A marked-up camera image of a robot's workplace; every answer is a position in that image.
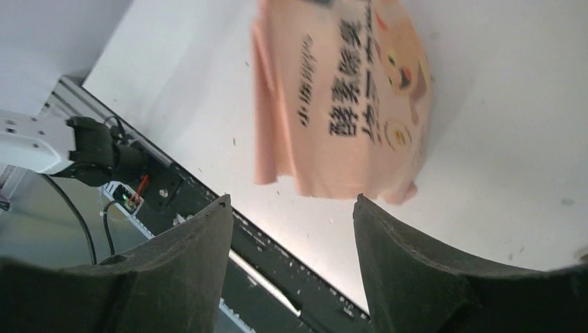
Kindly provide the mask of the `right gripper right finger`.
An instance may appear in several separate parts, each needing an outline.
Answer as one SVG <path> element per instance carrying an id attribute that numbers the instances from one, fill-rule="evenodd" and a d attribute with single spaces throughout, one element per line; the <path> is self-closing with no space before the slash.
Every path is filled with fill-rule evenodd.
<path id="1" fill-rule="evenodd" d="M 353 212 L 375 332 L 586 332 L 587 265 L 534 271 L 458 250 L 359 195 Z"/>

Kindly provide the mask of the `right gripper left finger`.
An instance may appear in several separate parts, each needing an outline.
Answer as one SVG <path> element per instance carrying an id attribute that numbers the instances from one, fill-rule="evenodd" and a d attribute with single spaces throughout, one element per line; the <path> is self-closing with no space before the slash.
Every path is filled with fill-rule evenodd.
<path id="1" fill-rule="evenodd" d="M 234 220 L 224 195 L 97 265 L 1 259 L 2 332 L 213 332 Z"/>

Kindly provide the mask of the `pink cat litter bag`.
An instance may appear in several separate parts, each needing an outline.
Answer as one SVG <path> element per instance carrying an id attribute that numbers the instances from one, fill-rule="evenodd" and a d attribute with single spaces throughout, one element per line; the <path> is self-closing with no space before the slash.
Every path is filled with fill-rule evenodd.
<path id="1" fill-rule="evenodd" d="M 431 110 L 422 41 L 400 1 L 259 1 L 252 24 L 255 182 L 301 196 L 417 192 Z"/>

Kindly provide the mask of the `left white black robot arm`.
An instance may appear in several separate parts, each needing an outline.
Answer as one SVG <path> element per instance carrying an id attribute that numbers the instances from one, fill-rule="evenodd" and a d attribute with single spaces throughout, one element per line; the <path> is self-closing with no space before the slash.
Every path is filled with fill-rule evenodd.
<path id="1" fill-rule="evenodd" d="M 28 117 L 1 111 L 1 163 L 90 187 L 130 183 L 147 174 L 148 154 L 120 125 L 91 117 Z"/>

